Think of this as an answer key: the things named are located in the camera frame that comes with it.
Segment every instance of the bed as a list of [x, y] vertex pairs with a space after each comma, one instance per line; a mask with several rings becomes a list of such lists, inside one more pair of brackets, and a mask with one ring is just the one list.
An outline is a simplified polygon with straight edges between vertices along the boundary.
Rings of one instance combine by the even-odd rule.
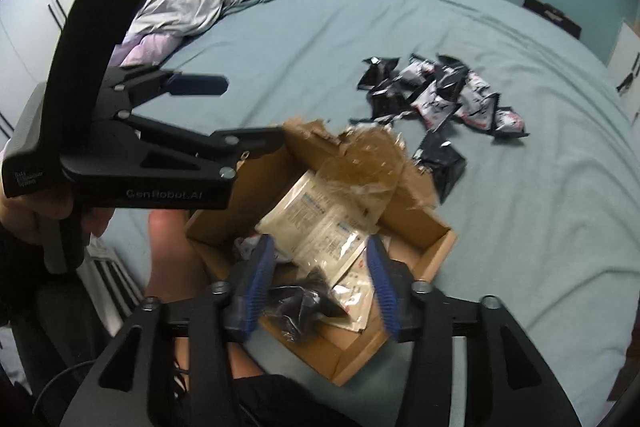
[[[161, 97], [140, 114], [203, 133], [323, 118], [332, 131], [370, 116], [355, 86], [372, 55], [452, 55], [476, 69], [527, 123], [495, 142], [461, 125], [468, 160], [438, 213], [459, 235], [437, 275], [444, 293], [500, 296], [549, 363], [585, 426], [601, 418], [625, 360], [640, 289], [640, 164], [604, 65], [580, 42], [503, 0], [275, 0], [229, 15], [168, 68], [222, 73], [221, 99]], [[424, 128], [402, 121], [409, 149]], [[118, 210], [105, 239], [135, 279], [149, 272], [146, 211]], [[452, 425], [462, 425], [457, 355]], [[302, 382], [364, 426], [394, 423], [412, 347], [388, 342], [334, 387], [265, 331], [248, 343], [271, 372]]]

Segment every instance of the metal screw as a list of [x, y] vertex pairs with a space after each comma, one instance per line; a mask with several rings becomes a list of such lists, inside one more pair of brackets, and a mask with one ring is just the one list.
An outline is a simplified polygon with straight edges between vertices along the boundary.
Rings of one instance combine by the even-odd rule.
[[160, 299], [157, 297], [148, 297], [143, 301], [142, 309], [145, 312], [152, 312], [155, 309], [158, 309], [160, 305]]
[[230, 290], [230, 285], [226, 281], [214, 282], [211, 285], [211, 293], [213, 293], [214, 295], [220, 295], [220, 294], [223, 294], [223, 293], [228, 293], [229, 290]]
[[482, 297], [480, 303], [482, 304], [482, 306], [484, 306], [485, 308], [489, 308], [490, 310], [497, 310], [502, 308], [502, 302], [500, 301], [500, 299], [494, 297], [493, 295]]
[[414, 281], [411, 285], [411, 289], [414, 293], [431, 293], [433, 291], [433, 286], [431, 286], [427, 281]]
[[220, 169], [220, 176], [225, 180], [230, 180], [236, 177], [236, 170], [232, 169], [231, 167], [223, 167], [222, 169]]

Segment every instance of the cardboard box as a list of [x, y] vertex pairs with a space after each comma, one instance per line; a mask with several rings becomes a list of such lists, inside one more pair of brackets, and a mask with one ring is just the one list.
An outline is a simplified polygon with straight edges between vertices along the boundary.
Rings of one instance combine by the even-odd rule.
[[[225, 279], [232, 258], [231, 242], [250, 235], [302, 174], [311, 169], [325, 179], [355, 186], [353, 197], [392, 236], [389, 254], [406, 263], [416, 279], [431, 281], [456, 240], [455, 233], [433, 211], [437, 201], [430, 176], [420, 174], [380, 128], [333, 136], [320, 121], [284, 124], [286, 146], [238, 168], [238, 179], [226, 210], [199, 210], [186, 231], [209, 270]], [[292, 271], [277, 271], [283, 281]], [[318, 324], [317, 334], [289, 343], [264, 317], [261, 325], [336, 385], [346, 383], [386, 341], [374, 304], [367, 328], [360, 333]]]

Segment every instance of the light blue fitted sheet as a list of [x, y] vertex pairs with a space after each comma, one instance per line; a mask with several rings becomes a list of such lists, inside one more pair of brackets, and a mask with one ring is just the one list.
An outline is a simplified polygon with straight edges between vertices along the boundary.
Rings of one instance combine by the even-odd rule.
[[[638, 304], [640, 169], [606, 68], [580, 42], [503, 0], [275, 0], [222, 19], [168, 61], [228, 76], [222, 98], [159, 98], [139, 112], [204, 133], [297, 115], [338, 131], [349, 117], [370, 115], [355, 89], [361, 60], [399, 56], [404, 65], [411, 52], [464, 60], [531, 133], [498, 144], [450, 126], [468, 166], [438, 210], [460, 238], [436, 283], [463, 299], [500, 296], [583, 424], [594, 425]], [[418, 122], [398, 129], [411, 151], [424, 135]], [[106, 239], [145, 282], [146, 212], [117, 211]], [[248, 347], [268, 370], [296, 378], [364, 426], [393, 425], [409, 344], [386, 343], [343, 388], [264, 331]], [[452, 407], [459, 424], [462, 407]]]

